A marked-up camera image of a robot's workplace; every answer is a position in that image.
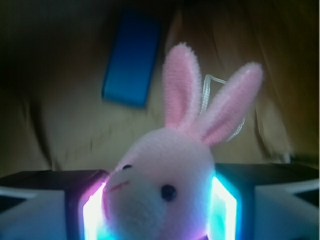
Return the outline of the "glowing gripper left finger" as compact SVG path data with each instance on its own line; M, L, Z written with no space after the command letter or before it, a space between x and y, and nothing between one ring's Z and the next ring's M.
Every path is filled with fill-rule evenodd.
M2 240L107 240L105 170L21 171L0 179Z

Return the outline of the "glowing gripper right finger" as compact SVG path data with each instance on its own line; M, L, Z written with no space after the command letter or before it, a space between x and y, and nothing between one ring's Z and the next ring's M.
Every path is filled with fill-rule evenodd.
M212 240L317 240L320 172L297 163L218 163Z

